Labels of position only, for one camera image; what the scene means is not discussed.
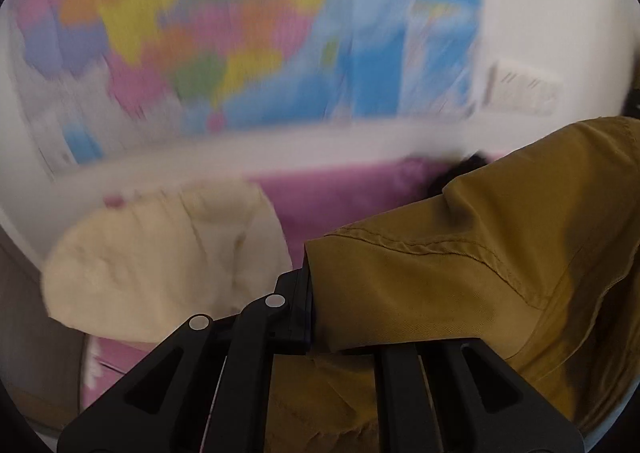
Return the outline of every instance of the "beige cloth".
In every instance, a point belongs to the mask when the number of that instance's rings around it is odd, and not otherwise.
[[[50,254],[42,292],[49,315],[69,327],[158,343],[193,314],[239,313],[290,269],[262,189],[220,182],[96,211]]]

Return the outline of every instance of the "wall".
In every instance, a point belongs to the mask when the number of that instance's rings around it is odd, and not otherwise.
[[[12,88],[6,8],[0,10],[0,224],[35,263],[62,231],[131,186],[199,176],[263,173],[483,149],[508,152],[576,120],[619,113],[634,56],[632,0],[486,0],[476,94],[489,66],[508,58],[559,75],[551,116],[478,112],[462,123],[366,122],[225,134],[111,160],[52,181],[20,118]]]

